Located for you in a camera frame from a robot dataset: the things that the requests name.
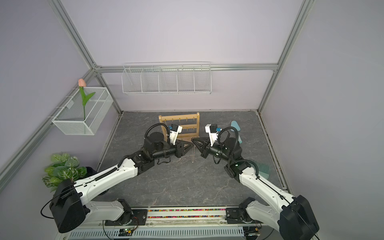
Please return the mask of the small silver jewelry piece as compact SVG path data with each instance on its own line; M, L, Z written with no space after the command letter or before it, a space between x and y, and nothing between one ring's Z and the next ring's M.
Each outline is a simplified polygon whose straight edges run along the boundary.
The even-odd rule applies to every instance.
M194 163L195 161L195 146L193 146L193 150L192 150L192 163Z

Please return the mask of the wooden jewelry display stand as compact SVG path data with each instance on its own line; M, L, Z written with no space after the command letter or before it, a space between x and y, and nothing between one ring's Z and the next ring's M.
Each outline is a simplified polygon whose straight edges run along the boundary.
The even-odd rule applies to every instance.
M182 131L178 134L178 140L191 142L193 138L200 136L200 113L173 116L160 115L159 122L167 126L172 124L181 126Z

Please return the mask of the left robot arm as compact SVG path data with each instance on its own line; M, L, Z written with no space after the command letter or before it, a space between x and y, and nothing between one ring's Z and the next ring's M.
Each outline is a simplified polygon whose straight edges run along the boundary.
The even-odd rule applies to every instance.
M68 233L83 223L107 221L117 225L138 225L132 208L123 200L95 202L94 198L113 186L146 172L160 159L168 164L171 157L181 158L193 148L191 142L178 140L182 127L162 125L167 133L147 130L144 144L136 152L122 157L118 164L100 173L75 182L65 180L59 184L49 203L59 233Z

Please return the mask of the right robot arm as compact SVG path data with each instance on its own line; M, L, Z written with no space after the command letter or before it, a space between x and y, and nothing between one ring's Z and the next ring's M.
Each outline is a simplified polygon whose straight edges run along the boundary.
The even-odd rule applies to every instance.
M216 164L226 161L225 171L230 178L252 190L265 201L248 198L241 209L251 220L268 225L280 233L284 240L311 240L320 229L309 201L289 194L261 176L258 165L242 157L239 133L234 127L219 129L206 126L208 137L192 138L203 158L212 156Z

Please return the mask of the teal garden trowel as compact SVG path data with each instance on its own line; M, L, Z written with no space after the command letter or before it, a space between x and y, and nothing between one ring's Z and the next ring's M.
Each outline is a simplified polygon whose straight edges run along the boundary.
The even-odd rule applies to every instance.
M231 121L231 127L235 128L238 132L238 141L239 141L239 144L241 144L243 141L242 141L242 138L240 136L240 131L241 131L241 128L238 124L237 121Z

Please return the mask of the pink artificial tulip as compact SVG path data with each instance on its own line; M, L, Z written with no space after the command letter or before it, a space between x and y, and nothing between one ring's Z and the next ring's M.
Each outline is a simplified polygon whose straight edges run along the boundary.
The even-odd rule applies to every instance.
M90 94L86 94L84 91L84 88L87 86L86 82L84 79L79 79L78 80L78 86L79 86L79 91L82 97L82 105L83 105L83 116L84 116L84 121L86 120L86 105L87 102L95 95L95 92L92 92Z

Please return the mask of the green leafy artificial plant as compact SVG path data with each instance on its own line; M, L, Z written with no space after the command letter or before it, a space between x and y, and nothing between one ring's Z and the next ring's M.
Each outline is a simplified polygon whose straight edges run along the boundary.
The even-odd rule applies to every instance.
M88 173L86 167L80 166L78 158L68 153L51 155L51 162L50 166L44 168L45 175L42 177L43 183L51 192L64 180L76 182L85 178Z

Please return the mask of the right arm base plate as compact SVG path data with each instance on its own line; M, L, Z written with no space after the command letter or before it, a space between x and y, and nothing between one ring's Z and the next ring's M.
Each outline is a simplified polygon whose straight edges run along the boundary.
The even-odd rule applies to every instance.
M228 224L258 224L260 221L253 220L248 215L245 209L236 207L236 208L226 208L226 218Z

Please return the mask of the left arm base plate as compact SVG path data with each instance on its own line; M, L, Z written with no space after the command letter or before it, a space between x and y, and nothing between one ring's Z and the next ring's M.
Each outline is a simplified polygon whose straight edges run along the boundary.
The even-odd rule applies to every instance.
M147 209L125 211L117 220L105 221L105 226L144 226L148 215Z

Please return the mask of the white mesh wall basket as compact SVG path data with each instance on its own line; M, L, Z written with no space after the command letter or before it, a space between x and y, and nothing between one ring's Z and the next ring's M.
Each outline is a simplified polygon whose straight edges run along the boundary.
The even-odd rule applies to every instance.
M95 92L95 95L87 102L85 121L79 90L70 97L52 119L52 123L65 135L95 135L114 102L107 88L85 87L84 91L87 95Z

